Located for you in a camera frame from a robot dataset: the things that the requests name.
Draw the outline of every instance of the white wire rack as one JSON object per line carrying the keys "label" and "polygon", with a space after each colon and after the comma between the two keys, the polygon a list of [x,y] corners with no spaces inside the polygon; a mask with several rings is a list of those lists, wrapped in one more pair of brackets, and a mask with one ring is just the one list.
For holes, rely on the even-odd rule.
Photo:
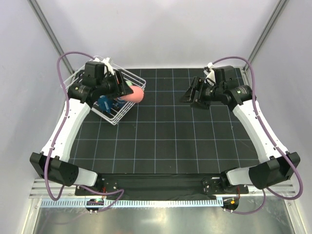
{"label": "white wire rack", "polygon": [[[101,61],[104,59],[100,56],[95,56],[95,58],[98,58]],[[125,80],[130,81],[133,85],[141,87],[141,89],[143,89],[143,90],[145,89],[146,81],[144,79],[142,79],[142,78],[138,77],[137,75],[123,69],[122,67],[119,67],[116,64],[113,64],[112,62],[110,62],[110,64],[115,70],[121,71]],[[84,69],[84,66],[80,67],[67,80],[65,80],[64,83],[65,83],[66,89],[68,89],[73,83],[79,82],[79,76],[78,76],[79,71],[83,70],[83,69]],[[116,125],[121,120],[121,118],[124,117],[125,114],[131,109],[131,107],[134,106],[134,104],[135,104],[134,102],[128,101],[119,111],[112,108],[111,112],[107,113],[107,112],[102,112],[99,109],[98,104],[95,103],[91,110],[93,112],[95,112],[97,115],[101,116],[106,121],[108,121],[109,123],[111,123],[112,125]]]}

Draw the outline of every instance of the pink object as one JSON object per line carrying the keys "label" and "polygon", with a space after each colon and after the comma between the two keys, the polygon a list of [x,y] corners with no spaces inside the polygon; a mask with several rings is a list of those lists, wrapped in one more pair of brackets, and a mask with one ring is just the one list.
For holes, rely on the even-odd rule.
{"label": "pink object", "polygon": [[133,94],[122,96],[120,97],[120,99],[125,101],[132,101],[135,103],[139,103],[140,101],[142,101],[144,97],[144,91],[140,87],[135,85],[130,86],[130,88],[133,90]]}

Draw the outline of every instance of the black tile surface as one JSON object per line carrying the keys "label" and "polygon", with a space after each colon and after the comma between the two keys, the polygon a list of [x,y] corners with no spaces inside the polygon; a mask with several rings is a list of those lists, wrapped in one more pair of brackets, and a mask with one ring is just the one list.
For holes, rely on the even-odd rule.
{"label": "black tile surface", "polygon": [[[146,79],[143,101],[116,126],[90,112],[70,162],[100,173],[218,173],[258,163],[238,119],[220,102],[210,110],[179,102],[203,69],[132,69]],[[239,83],[243,84],[237,69]]]}

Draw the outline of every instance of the dish rack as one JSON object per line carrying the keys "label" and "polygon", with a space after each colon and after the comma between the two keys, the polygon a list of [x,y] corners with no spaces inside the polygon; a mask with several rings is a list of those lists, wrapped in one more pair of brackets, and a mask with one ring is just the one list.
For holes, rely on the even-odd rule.
{"label": "dish rack", "polygon": [[[95,58],[98,58],[101,61],[104,59],[100,56],[95,56]],[[132,85],[139,86],[142,90],[145,89],[146,81],[144,79],[123,69],[122,67],[119,67],[118,65],[114,64],[111,60],[110,60],[110,64],[114,70],[121,71],[125,80],[130,81]],[[65,83],[67,90],[73,83],[81,81],[80,79],[81,70],[84,70],[84,66],[80,67],[75,73],[73,73],[68,79],[65,80],[64,83]],[[91,110],[97,115],[99,115],[100,117],[102,117],[103,119],[105,119],[107,122],[111,123],[112,125],[116,125],[121,120],[121,118],[126,115],[126,113],[131,109],[131,107],[134,106],[134,104],[135,104],[134,102],[128,101],[119,111],[115,110],[114,108],[111,108],[111,112],[107,113],[107,112],[101,111],[96,102]]]}

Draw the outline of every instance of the white wall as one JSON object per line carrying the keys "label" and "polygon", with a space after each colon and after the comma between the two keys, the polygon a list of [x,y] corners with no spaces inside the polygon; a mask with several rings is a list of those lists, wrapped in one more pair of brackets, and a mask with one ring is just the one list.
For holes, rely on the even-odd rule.
{"label": "white wall", "polygon": [[[277,0],[38,0],[64,51],[126,67],[202,67],[248,57]],[[69,59],[75,68],[81,58]]]}
{"label": "white wall", "polygon": [[29,157],[49,139],[64,97],[56,72],[58,56],[27,1],[6,1],[2,7],[0,233],[16,234],[37,177]]}
{"label": "white wall", "polygon": [[312,220],[311,12],[310,0],[289,1],[253,63],[265,117],[288,149],[301,157],[298,168],[305,187],[297,204],[307,225]]}

